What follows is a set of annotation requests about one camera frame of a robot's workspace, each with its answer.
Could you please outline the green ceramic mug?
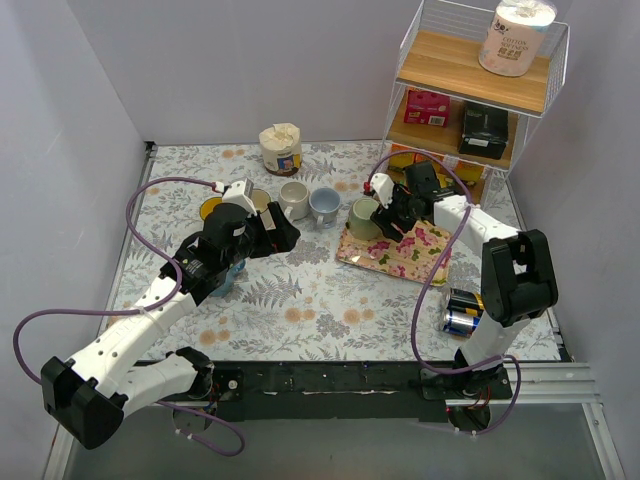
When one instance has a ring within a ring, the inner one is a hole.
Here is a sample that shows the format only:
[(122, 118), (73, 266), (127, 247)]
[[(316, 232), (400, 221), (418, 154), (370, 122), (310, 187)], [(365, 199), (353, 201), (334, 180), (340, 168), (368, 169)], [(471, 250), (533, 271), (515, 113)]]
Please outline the green ceramic mug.
[(379, 203), (370, 197), (356, 200), (349, 212), (347, 229), (351, 235), (362, 241), (370, 241), (377, 238), (381, 231), (371, 220), (371, 215), (378, 209)]

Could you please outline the speckled white ceramic mug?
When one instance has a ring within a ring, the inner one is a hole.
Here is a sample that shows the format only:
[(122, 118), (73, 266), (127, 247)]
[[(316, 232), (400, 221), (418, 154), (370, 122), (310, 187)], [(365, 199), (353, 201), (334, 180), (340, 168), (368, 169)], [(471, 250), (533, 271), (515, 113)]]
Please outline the speckled white ceramic mug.
[(309, 196), (307, 186), (298, 181), (289, 181), (280, 188), (278, 203), (289, 221), (301, 220), (309, 214)]

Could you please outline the blue ceramic mug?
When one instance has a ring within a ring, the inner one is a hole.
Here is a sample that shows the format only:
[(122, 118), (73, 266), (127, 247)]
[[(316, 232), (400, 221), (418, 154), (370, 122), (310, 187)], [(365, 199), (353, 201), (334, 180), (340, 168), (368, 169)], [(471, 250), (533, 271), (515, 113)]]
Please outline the blue ceramic mug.
[(218, 288), (216, 288), (214, 291), (211, 292), (211, 296), (217, 297), (217, 298), (223, 298), (226, 295), (228, 295), (233, 288), (236, 277), (243, 272), (243, 270), (245, 269), (245, 266), (246, 266), (245, 259), (232, 265), (226, 273), (224, 282)]

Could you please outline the yellow ceramic mug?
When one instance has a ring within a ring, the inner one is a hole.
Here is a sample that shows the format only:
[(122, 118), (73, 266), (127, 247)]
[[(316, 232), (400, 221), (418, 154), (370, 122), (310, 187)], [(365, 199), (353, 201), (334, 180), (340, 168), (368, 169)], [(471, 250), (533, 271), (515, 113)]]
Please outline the yellow ceramic mug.
[(222, 203), (221, 197), (213, 197), (207, 199), (200, 207), (199, 214), (202, 220), (205, 220), (214, 210), (216, 206)]

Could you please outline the grey ceramic mug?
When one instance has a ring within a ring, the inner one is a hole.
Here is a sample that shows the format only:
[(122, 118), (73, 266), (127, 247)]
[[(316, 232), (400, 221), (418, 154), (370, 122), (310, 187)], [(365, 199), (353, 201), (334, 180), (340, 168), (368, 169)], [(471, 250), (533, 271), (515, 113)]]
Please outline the grey ceramic mug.
[(314, 190), (309, 197), (309, 207), (318, 229), (331, 228), (337, 219), (341, 205), (339, 193), (330, 187)]

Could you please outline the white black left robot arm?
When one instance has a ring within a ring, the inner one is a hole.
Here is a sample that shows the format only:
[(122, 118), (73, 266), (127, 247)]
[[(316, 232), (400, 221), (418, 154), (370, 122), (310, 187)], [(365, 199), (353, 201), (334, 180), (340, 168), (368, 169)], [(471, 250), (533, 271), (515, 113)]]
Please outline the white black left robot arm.
[(202, 229), (187, 237), (161, 268), (132, 315), (68, 360), (53, 357), (45, 363), (45, 409), (85, 448), (103, 445), (128, 415), (166, 397), (209, 396), (213, 363), (191, 347), (146, 367), (135, 364), (172, 325), (220, 289), (233, 267), (295, 247), (300, 232), (290, 222), (290, 211), (271, 202), (268, 212), (272, 228), (239, 205), (215, 206)]

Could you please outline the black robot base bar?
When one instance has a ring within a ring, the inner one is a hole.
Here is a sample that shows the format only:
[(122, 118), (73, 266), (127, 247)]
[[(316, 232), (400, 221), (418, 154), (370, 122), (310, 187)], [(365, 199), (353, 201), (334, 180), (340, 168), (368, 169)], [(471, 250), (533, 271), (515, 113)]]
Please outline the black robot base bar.
[(504, 370), (465, 385), (460, 375), (437, 376), (417, 362), (218, 362), (212, 393), (229, 421), (417, 419), (446, 422), (447, 403), (485, 405), (508, 400)]

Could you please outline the yellow sponge pack left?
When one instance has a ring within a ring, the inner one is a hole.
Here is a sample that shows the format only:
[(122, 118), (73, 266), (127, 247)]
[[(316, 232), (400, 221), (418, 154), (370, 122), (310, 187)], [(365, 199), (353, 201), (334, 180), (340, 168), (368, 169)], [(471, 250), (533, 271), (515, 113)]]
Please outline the yellow sponge pack left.
[(390, 152), (393, 153), (388, 162), (390, 170), (401, 172), (404, 168), (414, 163), (415, 154), (402, 145), (392, 144)]

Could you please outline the yellow sponge pack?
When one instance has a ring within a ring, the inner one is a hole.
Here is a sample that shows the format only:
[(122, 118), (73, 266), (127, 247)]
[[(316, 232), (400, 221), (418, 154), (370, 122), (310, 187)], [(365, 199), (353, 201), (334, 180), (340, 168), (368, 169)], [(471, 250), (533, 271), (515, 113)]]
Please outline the yellow sponge pack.
[(393, 153), (388, 162), (390, 170), (401, 172), (404, 168), (414, 163), (415, 154), (402, 145), (392, 144), (390, 152)]
[(454, 168), (456, 176), (468, 187), (473, 187), (478, 184), (480, 180), (483, 180), (485, 178), (484, 171), (485, 167), (483, 165), (465, 161), (459, 161)]

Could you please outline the floral tray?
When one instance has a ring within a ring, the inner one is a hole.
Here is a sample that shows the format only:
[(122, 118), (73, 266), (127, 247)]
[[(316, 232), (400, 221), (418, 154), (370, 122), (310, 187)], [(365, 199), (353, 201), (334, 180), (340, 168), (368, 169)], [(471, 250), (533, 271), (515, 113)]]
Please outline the floral tray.
[(417, 222), (400, 242), (382, 235), (368, 241), (359, 240), (345, 228), (336, 258), (367, 270), (424, 283), (450, 238), (449, 232), (428, 222)]

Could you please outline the yellow sponge pack right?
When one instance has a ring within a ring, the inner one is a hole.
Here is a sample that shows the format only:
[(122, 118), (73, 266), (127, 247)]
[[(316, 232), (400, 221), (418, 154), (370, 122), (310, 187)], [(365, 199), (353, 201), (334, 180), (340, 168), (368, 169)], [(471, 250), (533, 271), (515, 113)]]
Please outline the yellow sponge pack right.
[(480, 180), (483, 180), (485, 178), (484, 171), (485, 167), (483, 165), (465, 161), (459, 161), (454, 168), (456, 176), (468, 187), (473, 187), (478, 184)]

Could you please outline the pink sponge box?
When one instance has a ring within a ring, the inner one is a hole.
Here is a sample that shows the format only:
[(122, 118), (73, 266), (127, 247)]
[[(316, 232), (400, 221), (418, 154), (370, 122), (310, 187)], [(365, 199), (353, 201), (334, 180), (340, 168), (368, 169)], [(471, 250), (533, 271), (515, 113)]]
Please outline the pink sponge box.
[(404, 122), (407, 124), (446, 127), (451, 100), (448, 96), (410, 89), (407, 93)]

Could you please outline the black product box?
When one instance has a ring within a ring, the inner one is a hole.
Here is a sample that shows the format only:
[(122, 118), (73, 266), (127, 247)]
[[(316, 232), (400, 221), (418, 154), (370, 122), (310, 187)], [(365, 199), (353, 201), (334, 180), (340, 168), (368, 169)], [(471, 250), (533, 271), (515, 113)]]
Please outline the black product box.
[(458, 152), (500, 160), (509, 144), (509, 113), (487, 105), (464, 102)]

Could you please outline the blue silver drink can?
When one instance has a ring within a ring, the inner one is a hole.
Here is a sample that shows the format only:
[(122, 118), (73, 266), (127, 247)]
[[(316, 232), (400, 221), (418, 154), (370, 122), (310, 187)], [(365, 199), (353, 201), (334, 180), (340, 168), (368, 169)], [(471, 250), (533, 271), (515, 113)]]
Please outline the blue silver drink can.
[(451, 335), (468, 338), (476, 330), (479, 322), (480, 318), (478, 316), (446, 309), (440, 324), (440, 330)]

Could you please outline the pink wrapped toilet paper roll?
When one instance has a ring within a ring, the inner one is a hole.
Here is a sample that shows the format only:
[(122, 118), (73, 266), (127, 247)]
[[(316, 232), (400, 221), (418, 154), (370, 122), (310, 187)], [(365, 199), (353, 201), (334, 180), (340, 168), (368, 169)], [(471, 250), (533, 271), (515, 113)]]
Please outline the pink wrapped toilet paper roll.
[(523, 76), (556, 15), (556, 7), (549, 1), (501, 1), (479, 51), (479, 64), (497, 75)]

